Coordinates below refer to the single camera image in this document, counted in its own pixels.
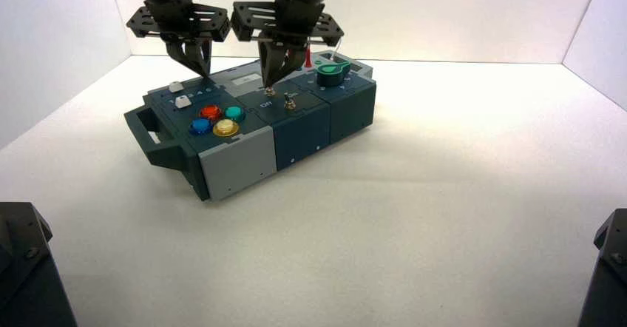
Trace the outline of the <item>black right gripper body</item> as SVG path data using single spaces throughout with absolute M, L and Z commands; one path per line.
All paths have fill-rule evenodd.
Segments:
M 325 0 L 236 1 L 231 26 L 239 41 L 259 47 L 304 50 L 311 39 L 334 47 L 344 31 L 324 9 Z

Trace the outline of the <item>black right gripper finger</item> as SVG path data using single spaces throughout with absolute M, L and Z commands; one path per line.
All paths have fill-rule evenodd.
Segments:
M 259 42 L 262 83 L 265 88 L 272 87 L 281 79 L 282 46 L 274 42 Z
M 305 62 L 306 49 L 289 49 L 274 72 L 274 83 L 281 81 L 301 67 Z

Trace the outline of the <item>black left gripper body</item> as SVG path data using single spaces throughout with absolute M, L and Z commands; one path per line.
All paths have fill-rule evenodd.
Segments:
M 143 0 L 126 26 L 138 38 L 176 36 L 225 41 L 231 24 L 227 10 L 194 0 Z

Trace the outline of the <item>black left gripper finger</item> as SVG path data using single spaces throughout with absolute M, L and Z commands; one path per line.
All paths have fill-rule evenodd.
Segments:
M 196 40 L 193 48 L 194 61 L 197 65 L 197 73 L 201 76 L 209 76 L 211 71 L 211 40 Z
M 176 62 L 200 76 L 205 75 L 205 59 L 199 44 L 172 40 L 166 42 L 166 52 Z

